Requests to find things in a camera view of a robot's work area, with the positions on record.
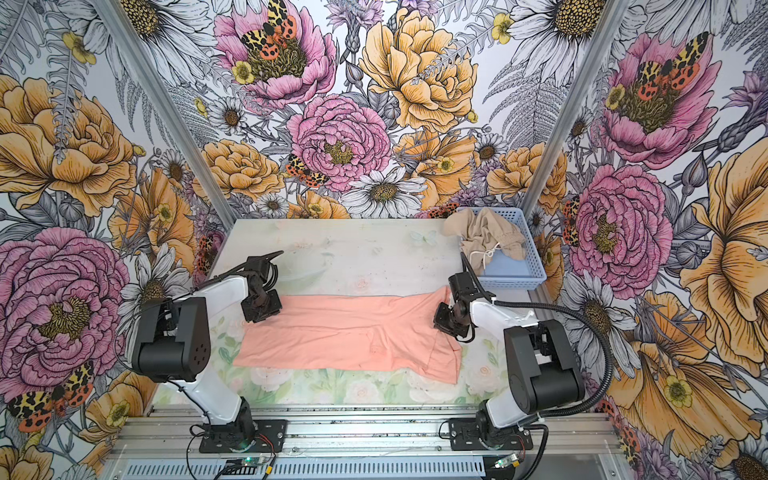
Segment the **pink printed t-shirt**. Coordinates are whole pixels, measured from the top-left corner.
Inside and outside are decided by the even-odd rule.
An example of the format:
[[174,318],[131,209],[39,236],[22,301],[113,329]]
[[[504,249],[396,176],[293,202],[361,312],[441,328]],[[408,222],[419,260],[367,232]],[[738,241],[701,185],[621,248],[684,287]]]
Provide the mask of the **pink printed t-shirt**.
[[249,324],[233,364],[248,368],[393,372],[459,379],[462,347],[434,327],[450,290],[411,296],[285,296],[281,311]]

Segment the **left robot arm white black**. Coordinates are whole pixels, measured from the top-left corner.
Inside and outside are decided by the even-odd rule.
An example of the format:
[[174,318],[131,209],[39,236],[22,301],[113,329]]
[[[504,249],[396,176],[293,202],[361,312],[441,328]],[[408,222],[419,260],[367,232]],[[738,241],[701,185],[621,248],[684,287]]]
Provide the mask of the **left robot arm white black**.
[[249,256],[243,263],[204,281],[194,291],[153,300],[137,317],[131,370],[155,383],[169,384],[198,411],[202,454],[282,451],[287,422],[252,418],[248,401],[227,386],[210,365],[209,321],[229,309],[258,323],[282,309],[276,290],[281,250]]

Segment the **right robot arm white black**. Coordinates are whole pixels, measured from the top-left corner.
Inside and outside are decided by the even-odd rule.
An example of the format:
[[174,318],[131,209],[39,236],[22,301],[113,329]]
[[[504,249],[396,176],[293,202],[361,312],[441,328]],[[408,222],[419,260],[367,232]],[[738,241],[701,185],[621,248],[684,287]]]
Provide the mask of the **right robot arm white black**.
[[507,386],[480,403],[474,418],[448,421],[454,451],[530,449],[531,426],[544,413],[581,401],[585,387],[565,329],[536,313],[548,304],[506,302],[481,290],[473,272],[452,275],[452,302],[439,304],[434,326],[461,343],[482,330],[502,343]]

